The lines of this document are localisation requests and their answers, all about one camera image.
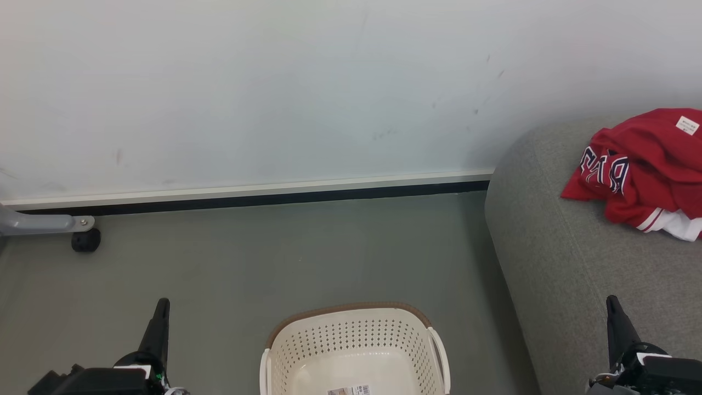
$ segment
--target sofa cushion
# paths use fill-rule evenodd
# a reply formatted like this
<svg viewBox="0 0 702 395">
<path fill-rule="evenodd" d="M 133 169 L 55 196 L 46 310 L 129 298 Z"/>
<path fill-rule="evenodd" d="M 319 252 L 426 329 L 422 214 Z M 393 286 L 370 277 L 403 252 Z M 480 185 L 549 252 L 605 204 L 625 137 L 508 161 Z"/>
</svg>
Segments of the sofa cushion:
<svg viewBox="0 0 702 395">
<path fill-rule="evenodd" d="M 702 359 L 702 241 L 614 225 L 601 202 L 559 197 L 590 137 L 627 118 L 532 131 L 490 182 L 490 233 L 544 395 L 583 393 L 608 371 L 610 294 L 643 341 Z"/>
</svg>

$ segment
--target perforated basket wall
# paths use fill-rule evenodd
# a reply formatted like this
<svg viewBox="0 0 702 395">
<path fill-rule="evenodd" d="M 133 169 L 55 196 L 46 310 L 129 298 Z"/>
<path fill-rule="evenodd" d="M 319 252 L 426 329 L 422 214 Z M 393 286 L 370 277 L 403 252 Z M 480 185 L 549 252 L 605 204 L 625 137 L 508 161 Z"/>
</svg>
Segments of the perforated basket wall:
<svg viewBox="0 0 702 395">
<path fill-rule="evenodd" d="M 416 313 L 421 319 L 404 309 L 385 308 L 293 320 L 269 340 L 271 393 L 288 394 L 296 370 L 311 358 L 392 350 L 404 355 L 414 371 L 417 394 L 443 394 L 430 324 Z"/>
</svg>

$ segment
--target brown basket rim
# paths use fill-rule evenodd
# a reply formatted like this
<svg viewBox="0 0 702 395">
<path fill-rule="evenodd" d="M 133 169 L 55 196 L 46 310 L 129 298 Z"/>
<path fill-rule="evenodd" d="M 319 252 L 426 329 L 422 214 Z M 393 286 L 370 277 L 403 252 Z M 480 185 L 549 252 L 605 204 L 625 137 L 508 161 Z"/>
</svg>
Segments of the brown basket rim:
<svg viewBox="0 0 702 395">
<path fill-rule="evenodd" d="M 331 307 L 324 307 L 322 309 L 316 309 L 316 310 L 310 310 L 310 311 L 304 311 L 302 313 L 297 313 L 294 316 L 289 316 L 288 318 L 284 319 L 281 323 L 279 323 L 275 329 L 270 333 L 270 336 L 268 337 L 268 341 L 266 342 L 265 348 L 271 349 L 273 347 L 273 342 L 275 341 L 275 338 L 278 336 L 278 334 L 288 325 L 294 323 L 295 321 L 300 321 L 304 320 L 306 318 L 311 318 L 311 317 L 316 317 L 316 316 L 323 316 L 324 314 L 330 314 L 330 313 L 340 313 L 341 311 L 351 311 L 351 310 L 364 310 L 364 309 L 400 309 L 400 310 L 405 310 L 408 311 L 409 313 L 414 314 L 417 318 L 419 318 L 420 321 L 422 321 L 422 324 L 424 324 L 425 327 L 430 327 L 432 326 L 432 323 L 429 321 L 429 318 L 424 315 L 419 309 L 417 309 L 414 306 L 410 306 L 409 304 L 405 303 L 399 303 L 399 302 L 360 302 L 360 303 L 349 303 L 349 304 L 340 304 L 338 306 L 331 306 Z"/>
</svg>

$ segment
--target black baseboard strip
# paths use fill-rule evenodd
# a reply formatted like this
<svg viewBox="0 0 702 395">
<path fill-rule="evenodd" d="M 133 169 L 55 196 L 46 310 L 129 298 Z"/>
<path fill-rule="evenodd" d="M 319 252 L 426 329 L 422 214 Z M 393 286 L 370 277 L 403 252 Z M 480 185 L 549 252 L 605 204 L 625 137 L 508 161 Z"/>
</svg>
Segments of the black baseboard strip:
<svg viewBox="0 0 702 395">
<path fill-rule="evenodd" d="M 355 200 L 396 198 L 399 196 L 437 195 L 486 190 L 489 181 L 463 183 L 440 183 L 417 186 L 389 186 L 383 188 L 329 190 L 324 192 L 289 193 L 285 195 L 220 197 L 216 199 L 178 200 L 175 202 L 133 203 L 127 205 L 105 205 L 70 207 L 63 209 L 38 209 L 22 211 L 26 214 L 120 215 L 147 212 L 172 212 L 183 210 L 218 209 L 223 207 L 245 207 L 263 205 L 285 205 L 288 203 L 326 202 L 332 200 Z"/>
</svg>

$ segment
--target white plastic basket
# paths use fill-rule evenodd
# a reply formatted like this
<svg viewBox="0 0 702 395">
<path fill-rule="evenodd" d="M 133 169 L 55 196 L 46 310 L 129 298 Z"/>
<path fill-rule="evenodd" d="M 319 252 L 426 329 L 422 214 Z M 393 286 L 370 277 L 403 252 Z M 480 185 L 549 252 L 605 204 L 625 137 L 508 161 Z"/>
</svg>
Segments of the white plastic basket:
<svg viewBox="0 0 702 395">
<path fill-rule="evenodd" d="M 439 334 L 419 310 L 400 303 L 290 317 L 261 357 L 260 395 L 442 395 L 450 388 Z"/>
</svg>

